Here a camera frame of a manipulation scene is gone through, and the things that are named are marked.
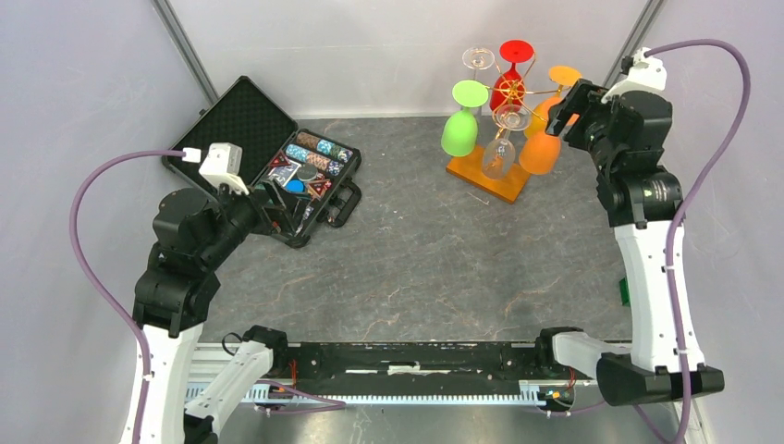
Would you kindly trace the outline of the orange wine glass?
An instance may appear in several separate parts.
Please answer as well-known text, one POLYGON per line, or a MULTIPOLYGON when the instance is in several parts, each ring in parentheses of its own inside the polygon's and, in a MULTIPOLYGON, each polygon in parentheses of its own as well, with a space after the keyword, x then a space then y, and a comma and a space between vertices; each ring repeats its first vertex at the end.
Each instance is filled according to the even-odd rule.
POLYGON ((550 97, 537 105, 529 127, 523 131, 526 142, 519 160, 522 169, 532 175, 548 174, 560 155, 562 140, 558 136, 546 134, 545 127, 550 108, 562 101, 561 97, 550 97))

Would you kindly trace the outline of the clear wine glass front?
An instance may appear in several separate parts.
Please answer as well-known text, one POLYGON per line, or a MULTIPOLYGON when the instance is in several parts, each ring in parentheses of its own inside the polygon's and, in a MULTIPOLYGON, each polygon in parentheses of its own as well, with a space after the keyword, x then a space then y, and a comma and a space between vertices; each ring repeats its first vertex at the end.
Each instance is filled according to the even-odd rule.
POLYGON ((509 139, 510 134, 527 129, 532 115, 524 105, 502 105, 494 112, 493 120, 497 132, 484 148, 482 172, 489 179, 501 180, 515 161, 516 148, 509 139))

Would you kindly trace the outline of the green wine glass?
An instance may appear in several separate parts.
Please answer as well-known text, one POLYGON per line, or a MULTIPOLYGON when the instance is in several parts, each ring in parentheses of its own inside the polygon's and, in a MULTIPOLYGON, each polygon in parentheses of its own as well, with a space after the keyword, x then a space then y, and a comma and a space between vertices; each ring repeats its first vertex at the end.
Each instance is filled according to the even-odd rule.
POLYGON ((451 115, 443 128, 441 146, 452 157, 470 154, 478 136, 478 122, 474 115, 489 99, 489 91, 477 80, 461 80, 452 88, 452 98, 460 110, 451 115))

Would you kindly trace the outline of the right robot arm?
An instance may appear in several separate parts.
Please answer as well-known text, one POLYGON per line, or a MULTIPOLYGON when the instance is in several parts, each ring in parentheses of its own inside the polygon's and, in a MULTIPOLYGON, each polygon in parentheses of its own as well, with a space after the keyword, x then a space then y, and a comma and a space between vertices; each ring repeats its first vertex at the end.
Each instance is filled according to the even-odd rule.
POLYGON ((609 97, 578 80, 548 116, 546 133, 587 152, 596 167, 597 196, 625 268, 632 339, 622 347, 577 327, 545 328, 535 342, 536 370, 557 377, 573 368, 594 379, 612 406, 721 392, 724 374, 705 362, 681 283, 683 192, 660 162, 670 102, 645 91, 609 97))

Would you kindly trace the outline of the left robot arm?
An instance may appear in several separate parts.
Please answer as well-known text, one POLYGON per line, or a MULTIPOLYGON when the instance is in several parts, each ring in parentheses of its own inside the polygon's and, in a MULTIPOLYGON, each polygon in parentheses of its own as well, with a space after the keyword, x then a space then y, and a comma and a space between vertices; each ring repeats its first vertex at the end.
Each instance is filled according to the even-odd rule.
POLYGON ((218 268, 251 234, 295 236, 309 198, 264 180, 248 193, 220 186, 169 193, 153 219, 156 241, 135 285, 132 325, 141 333, 124 443, 216 443, 254 381, 281 376, 290 352, 282 332, 253 327, 227 367, 191 402, 187 379, 218 268))

